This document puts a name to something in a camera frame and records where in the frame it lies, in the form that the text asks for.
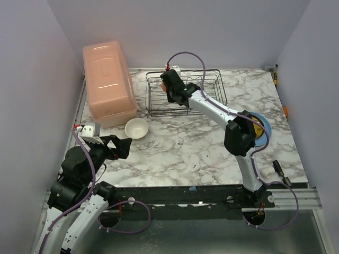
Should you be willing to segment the orange mug black handle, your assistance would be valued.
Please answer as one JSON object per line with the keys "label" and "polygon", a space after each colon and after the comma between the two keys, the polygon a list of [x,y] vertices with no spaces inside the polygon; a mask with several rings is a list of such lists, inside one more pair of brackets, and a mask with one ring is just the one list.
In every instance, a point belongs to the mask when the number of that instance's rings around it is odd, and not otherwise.
{"label": "orange mug black handle", "polygon": [[164,92],[166,92],[166,86],[165,86],[164,82],[161,83],[161,88]]}

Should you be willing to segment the white ceramic bowl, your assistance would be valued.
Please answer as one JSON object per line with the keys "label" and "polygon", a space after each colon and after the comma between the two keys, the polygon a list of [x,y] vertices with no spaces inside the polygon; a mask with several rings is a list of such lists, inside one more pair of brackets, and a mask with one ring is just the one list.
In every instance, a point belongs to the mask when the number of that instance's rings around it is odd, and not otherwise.
{"label": "white ceramic bowl", "polygon": [[148,123],[140,118],[129,120],[124,127],[125,134],[132,139],[143,138],[148,133],[148,130]]}

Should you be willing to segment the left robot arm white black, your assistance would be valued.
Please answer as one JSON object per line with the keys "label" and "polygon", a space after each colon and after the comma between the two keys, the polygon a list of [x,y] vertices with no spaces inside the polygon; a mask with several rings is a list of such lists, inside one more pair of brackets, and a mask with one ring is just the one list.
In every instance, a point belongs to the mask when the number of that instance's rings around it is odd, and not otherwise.
{"label": "left robot arm white black", "polygon": [[35,253],[74,253],[84,234],[109,205],[119,201],[117,188],[96,182],[106,160],[127,159],[131,138],[101,137],[69,149],[61,164],[63,173],[52,185],[46,222]]}

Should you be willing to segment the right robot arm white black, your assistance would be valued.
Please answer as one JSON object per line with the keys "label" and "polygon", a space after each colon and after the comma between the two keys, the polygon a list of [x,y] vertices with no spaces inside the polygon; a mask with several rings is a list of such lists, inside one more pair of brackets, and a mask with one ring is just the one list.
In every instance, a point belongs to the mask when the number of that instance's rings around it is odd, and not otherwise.
{"label": "right robot arm white black", "polygon": [[245,197],[250,202],[257,202],[266,191],[263,181],[258,176],[255,153],[255,121],[251,113],[238,112],[208,96],[203,86],[194,83],[185,84],[174,69],[160,75],[166,88],[167,100],[196,110],[216,122],[224,131],[224,146],[235,156],[243,178]]}

